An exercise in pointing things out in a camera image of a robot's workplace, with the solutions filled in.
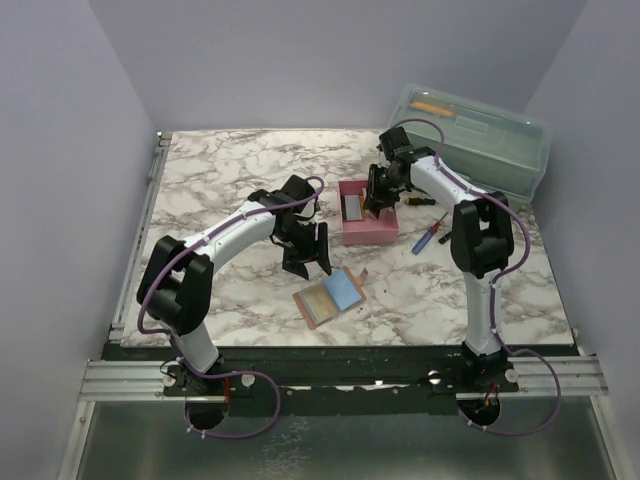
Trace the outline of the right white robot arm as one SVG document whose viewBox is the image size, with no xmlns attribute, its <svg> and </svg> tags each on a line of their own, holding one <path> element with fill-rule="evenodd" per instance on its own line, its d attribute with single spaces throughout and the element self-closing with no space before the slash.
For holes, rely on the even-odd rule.
<svg viewBox="0 0 640 480">
<path fill-rule="evenodd" d="M 507 362 L 499 340 L 499 301 L 500 274 L 514 252 L 508 201 L 500 192 L 487 194 L 474 189 L 431 150 L 416 150 L 402 127 L 382 133 L 378 149 L 387 164 L 369 167 L 366 210 L 379 216 L 400 201 L 401 192 L 421 190 L 450 216 L 450 252 L 463 272 L 467 295 L 460 379 L 467 389 L 483 391 Z"/>
</svg>

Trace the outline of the tan leather card holder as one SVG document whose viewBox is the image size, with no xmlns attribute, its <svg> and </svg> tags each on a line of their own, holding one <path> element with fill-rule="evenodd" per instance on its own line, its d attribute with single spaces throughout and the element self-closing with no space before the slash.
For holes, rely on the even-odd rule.
<svg viewBox="0 0 640 480">
<path fill-rule="evenodd" d="M 362 289 L 367 277 L 367 269 L 354 276 L 348 267 L 343 267 L 318 283 L 296 292 L 293 299 L 308 328 L 316 330 L 361 306 L 367 300 Z"/>
</svg>

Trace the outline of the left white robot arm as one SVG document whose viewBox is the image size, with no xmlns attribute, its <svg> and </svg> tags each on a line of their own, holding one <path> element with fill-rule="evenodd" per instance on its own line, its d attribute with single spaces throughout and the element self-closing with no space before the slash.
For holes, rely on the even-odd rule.
<svg viewBox="0 0 640 480">
<path fill-rule="evenodd" d="M 332 273 L 328 226 L 313 221 L 323 190 L 318 176 L 292 175 L 279 189 L 254 191 L 216 225 L 183 240 L 166 235 L 154 245 L 136 294 L 137 328 L 168 336 L 190 367 L 187 382 L 197 393 L 214 393 L 222 380 L 215 365 L 220 353 L 205 325 L 221 267 L 269 240 L 282 249 L 284 271 L 307 280 L 307 265 L 315 263 Z"/>
</svg>

